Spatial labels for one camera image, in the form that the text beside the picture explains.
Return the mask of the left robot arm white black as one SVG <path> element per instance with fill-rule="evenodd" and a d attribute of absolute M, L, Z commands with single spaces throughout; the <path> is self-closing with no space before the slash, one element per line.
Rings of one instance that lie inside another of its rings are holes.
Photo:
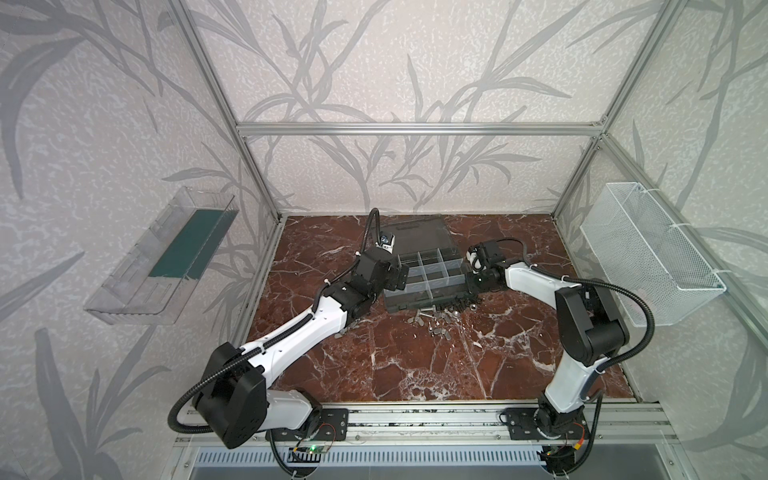
<path fill-rule="evenodd" d="M 229 449 L 260 432 L 315 431 L 320 403 L 302 391 L 275 390 L 273 383 L 317 344 L 365 316 L 384 291 L 404 289 L 408 274 L 384 248 L 358 253 L 296 317 L 239 347 L 217 347 L 201 379 L 170 408 L 168 427 L 184 435 L 214 433 Z"/>

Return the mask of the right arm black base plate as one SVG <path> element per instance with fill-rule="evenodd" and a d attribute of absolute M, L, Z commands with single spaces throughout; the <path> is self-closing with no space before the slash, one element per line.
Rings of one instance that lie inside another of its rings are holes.
<path fill-rule="evenodd" d="M 584 408 L 559 413 L 542 407 L 504 409 L 499 420 L 507 427 L 511 440 L 581 441 L 590 438 Z"/>

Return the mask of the grey compartment organizer box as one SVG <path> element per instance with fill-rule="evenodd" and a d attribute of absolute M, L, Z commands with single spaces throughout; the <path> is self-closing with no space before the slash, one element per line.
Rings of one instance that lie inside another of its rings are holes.
<path fill-rule="evenodd" d="M 406 310 L 461 311 L 477 302 L 467 284 L 466 254 L 441 216 L 426 216 L 383 226 L 394 236 L 393 255 L 408 268 L 402 290 L 386 290 L 390 314 Z"/>

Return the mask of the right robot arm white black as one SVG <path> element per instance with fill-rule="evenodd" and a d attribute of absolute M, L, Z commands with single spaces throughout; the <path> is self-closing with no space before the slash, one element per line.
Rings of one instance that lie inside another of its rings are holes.
<path fill-rule="evenodd" d="M 533 297 L 556 312 L 563 355 L 553 379 L 539 397 L 533 422 L 547 438 L 563 435 L 583 411 L 592 386 L 607 369 L 628 360 L 648 347 L 656 330 L 654 314 L 638 294 L 599 279 L 557 276 L 532 263 L 527 245 L 508 237 L 522 247 L 522 258 L 505 257 L 505 239 L 471 246 L 467 261 L 470 291 L 480 294 L 503 289 Z M 630 333 L 614 300 L 618 294 L 638 306 L 645 317 L 645 332 L 639 342 L 629 344 Z"/>

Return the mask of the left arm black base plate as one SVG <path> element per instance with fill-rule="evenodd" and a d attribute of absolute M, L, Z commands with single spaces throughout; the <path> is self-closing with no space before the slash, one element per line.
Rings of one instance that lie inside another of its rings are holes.
<path fill-rule="evenodd" d="M 344 441 L 349 427 L 350 411 L 346 408 L 322 408 L 314 412 L 298 430 L 274 429 L 272 438 L 278 442 L 313 440 Z"/>

